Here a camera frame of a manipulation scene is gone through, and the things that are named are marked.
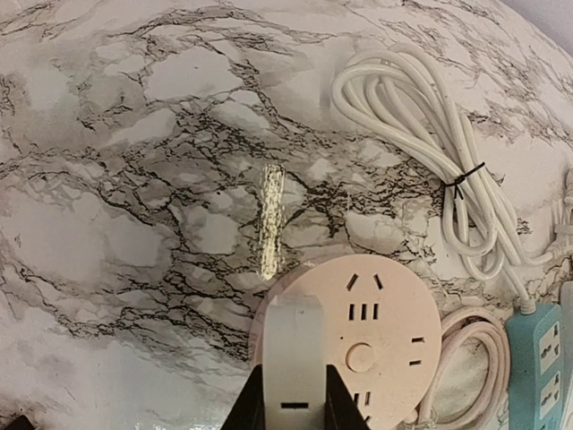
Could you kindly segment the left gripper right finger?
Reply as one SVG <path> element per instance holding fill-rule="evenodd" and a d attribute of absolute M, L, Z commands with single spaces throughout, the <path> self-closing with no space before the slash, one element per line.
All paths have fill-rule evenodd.
<path fill-rule="evenodd" d="M 369 429 L 334 365 L 327 365 L 324 420 L 326 430 Z"/>

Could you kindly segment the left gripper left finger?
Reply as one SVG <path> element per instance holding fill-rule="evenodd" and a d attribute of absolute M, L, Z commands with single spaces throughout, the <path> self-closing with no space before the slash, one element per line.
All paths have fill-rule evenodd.
<path fill-rule="evenodd" d="M 264 430 L 262 365 L 251 371 L 221 430 Z"/>

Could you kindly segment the white small adapter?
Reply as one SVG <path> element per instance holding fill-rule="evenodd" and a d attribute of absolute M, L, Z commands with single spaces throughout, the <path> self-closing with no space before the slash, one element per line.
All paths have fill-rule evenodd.
<path fill-rule="evenodd" d="M 275 297 L 262 341 L 267 429 L 322 429 L 326 403 L 325 314 L 314 296 Z"/>

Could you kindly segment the round beige socket hub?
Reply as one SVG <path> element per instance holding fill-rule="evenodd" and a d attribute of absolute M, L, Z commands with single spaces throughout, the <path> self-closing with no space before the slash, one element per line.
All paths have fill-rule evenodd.
<path fill-rule="evenodd" d="M 423 281 L 375 254 L 342 255 L 299 266 L 269 290 L 249 334 L 262 361 L 265 313 L 284 294 L 317 297 L 325 312 L 326 358 L 353 396 L 366 425 L 393 429 L 418 406 L 440 361 L 440 315 Z"/>

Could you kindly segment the teal power strip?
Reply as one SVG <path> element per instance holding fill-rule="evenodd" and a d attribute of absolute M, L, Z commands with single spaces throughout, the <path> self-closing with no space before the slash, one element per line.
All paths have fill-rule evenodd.
<path fill-rule="evenodd" d="M 509 337 L 509 430 L 554 430 L 563 412 L 561 308 L 539 304 L 505 324 Z"/>

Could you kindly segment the long white power strip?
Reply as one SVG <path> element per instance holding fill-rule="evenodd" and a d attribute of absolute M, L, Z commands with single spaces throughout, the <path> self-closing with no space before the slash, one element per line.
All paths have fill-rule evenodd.
<path fill-rule="evenodd" d="M 563 347 L 563 415 L 561 429 L 572 428 L 572 349 L 573 349 L 573 287 L 572 282 L 564 282 L 560 287 L 560 307 L 562 313 L 561 346 Z"/>

